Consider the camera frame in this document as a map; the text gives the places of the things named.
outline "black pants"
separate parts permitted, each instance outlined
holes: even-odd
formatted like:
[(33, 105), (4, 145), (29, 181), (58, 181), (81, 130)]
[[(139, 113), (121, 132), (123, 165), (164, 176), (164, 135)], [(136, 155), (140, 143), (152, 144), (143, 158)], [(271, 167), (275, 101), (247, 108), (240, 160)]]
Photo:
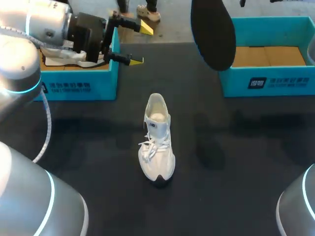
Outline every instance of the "black pants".
[[(146, 1), (147, 1), (147, 9), (150, 12), (156, 12), (158, 0), (146, 0)], [(126, 0), (117, 0), (117, 4), (119, 6), (119, 10), (121, 13), (128, 12)]]

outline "shoe tongue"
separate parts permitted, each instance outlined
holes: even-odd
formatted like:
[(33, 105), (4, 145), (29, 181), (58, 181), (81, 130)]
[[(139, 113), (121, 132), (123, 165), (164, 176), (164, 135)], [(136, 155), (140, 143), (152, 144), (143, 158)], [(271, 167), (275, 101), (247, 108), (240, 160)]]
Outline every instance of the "shoe tongue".
[(146, 118), (148, 131), (153, 138), (161, 139), (165, 136), (167, 131), (166, 122), (156, 122), (150, 118)]

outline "cable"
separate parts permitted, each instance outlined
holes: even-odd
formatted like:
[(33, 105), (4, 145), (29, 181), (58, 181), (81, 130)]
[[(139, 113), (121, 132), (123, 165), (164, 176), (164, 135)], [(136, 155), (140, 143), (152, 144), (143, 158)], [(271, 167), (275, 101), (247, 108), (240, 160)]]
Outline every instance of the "cable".
[(50, 136), (51, 136), (51, 129), (52, 129), (52, 122), (51, 122), (51, 114), (50, 114), (49, 104), (48, 104), (47, 98), (46, 98), (43, 90), (40, 91), (40, 95), (43, 98), (43, 103), (44, 103), (44, 107), (45, 107), (46, 115), (47, 115), (47, 135), (46, 135), (45, 143), (44, 143), (41, 151), (37, 155), (37, 157), (33, 160), (33, 163), (37, 163), (42, 158), (42, 156), (44, 155), (44, 153), (45, 153), (45, 151), (46, 151), (46, 149), (48, 147), (48, 144), (49, 144), (49, 140), (50, 140)]
[(23, 31), (20, 31), (18, 29), (12, 28), (12, 27), (8, 27), (8, 26), (0, 26), (0, 30), (5, 30), (5, 31), (9, 31), (14, 33), (17, 37), (22, 36), (23, 38), (28, 39), (29, 41), (31, 41), (34, 44), (37, 44), (41, 47), (44, 48), (51, 48), (51, 49), (60, 49), (60, 50), (68, 50), (68, 51), (72, 51), (71, 47), (64, 47), (64, 46), (55, 46), (55, 45), (51, 45), (48, 43), (43, 43), (42, 41), (39, 41), (38, 39), (26, 34)]

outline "shoe insole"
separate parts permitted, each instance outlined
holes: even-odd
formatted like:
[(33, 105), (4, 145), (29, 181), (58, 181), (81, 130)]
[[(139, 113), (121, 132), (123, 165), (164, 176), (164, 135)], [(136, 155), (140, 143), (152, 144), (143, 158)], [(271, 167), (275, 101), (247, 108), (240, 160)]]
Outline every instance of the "shoe insole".
[(165, 122), (165, 115), (161, 113), (154, 113), (150, 116), (150, 119), (156, 121), (156, 122)]
[(217, 71), (230, 68), (236, 52), (235, 29), (222, 0), (192, 0), (190, 21), (205, 62)]

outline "person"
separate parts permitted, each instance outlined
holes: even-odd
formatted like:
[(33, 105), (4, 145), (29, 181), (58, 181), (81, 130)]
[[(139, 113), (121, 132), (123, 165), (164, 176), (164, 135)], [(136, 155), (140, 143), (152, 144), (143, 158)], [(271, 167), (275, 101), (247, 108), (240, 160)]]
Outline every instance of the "person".
[(119, 12), (123, 16), (133, 17), (132, 13), (128, 12), (128, 6), (126, 0), (117, 0), (117, 4), (119, 7)]
[[(137, 15), (141, 17), (146, 17), (151, 21), (159, 21), (161, 19), (160, 14), (157, 12), (157, 1), (158, 0), (146, 0), (147, 5), (137, 6)], [(117, 0), (119, 11), (123, 16), (130, 17), (128, 13), (126, 0)]]
[(157, 12), (158, 0), (146, 0), (147, 5), (137, 6), (137, 15), (146, 17), (151, 21), (157, 22), (161, 19), (160, 14)]

